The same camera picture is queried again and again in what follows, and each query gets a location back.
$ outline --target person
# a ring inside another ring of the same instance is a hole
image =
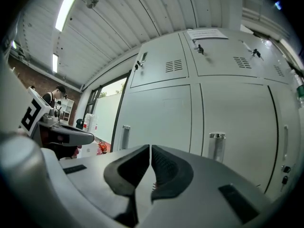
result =
[[[67,98],[66,89],[63,86],[57,86],[53,92],[47,92],[42,99],[46,101],[51,107],[55,106],[55,99]]]

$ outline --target ventilation slot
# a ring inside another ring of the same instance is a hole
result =
[[[181,60],[171,61],[166,63],[166,73],[182,70]]]
[[[244,57],[233,57],[236,61],[238,67],[240,68],[251,68],[250,64],[247,62],[246,58]]]
[[[279,74],[280,76],[284,77],[284,74],[283,74],[281,68],[279,66],[276,66],[276,65],[274,65],[274,67],[275,67],[275,69],[277,71],[277,74]]]

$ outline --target white ceiling panel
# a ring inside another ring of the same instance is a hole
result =
[[[233,12],[231,0],[99,0],[93,9],[87,8],[87,0],[75,0],[58,33],[62,1],[33,0],[22,14],[17,38],[27,59],[48,69],[56,53],[57,76],[78,85],[144,42],[184,29],[222,27]],[[239,6],[233,18],[241,20],[241,2]]]

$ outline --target brown wall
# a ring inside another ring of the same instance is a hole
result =
[[[61,85],[60,83],[50,79],[41,73],[31,69],[29,66],[24,63],[18,61],[13,57],[9,57],[9,66],[11,68],[15,67],[15,72],[19,74],[18,78],[23,83],[23,85],[28,88],[30,86],[35,86],[36,91],[43,96],[47,92],[51,92],[56,89],[57,86]],[[78,102],[81,94],[67,86],[66,88],[67,97],[74,101],[69,125],[73,125],[76,109],[78,106]]]

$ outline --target cabinet door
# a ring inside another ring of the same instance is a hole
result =
[[[277,199],[288,190],[293,182],[295,166],[300,152],[300,117],[297,99],[287,85],[275,84],[270,86],[274,97],[279,124],[279,145],[275,171],[266,195],[272,200]],[[284,173],[282,166],[291,168],[289,173]],[[282,179],[288,176],[288,183],[282,189]]]
[[[203,156],[215,156],[211,134],[224,133],[222,163],[265,191],[276,158],[276,114],[267,86],[201,84]]]
[[[196,43],[204,49],[204,54],[193,49],[192,41],[187,32],[184,33],[191,49],[199,76],[238,75],[259,77],[259,69],[251,62],[251,53],[244,44],[229,39],[201,39]]]
[[[271,41],[241,32],[236,36],[250,49],[257,49],[261,53],[261,58],[255,56],[256,67],[261,69],[261,77],[287,84],[292,82],[289,65]]]
[[[142,45],[137,60],[142,67],[135,70],[131,87],[163,80],[188,77],[187,63],[178,33],[151,40]]]
[[[127,94],[117,124],[118,149],[159,144],[189,152],[190,86],[175,86]]]

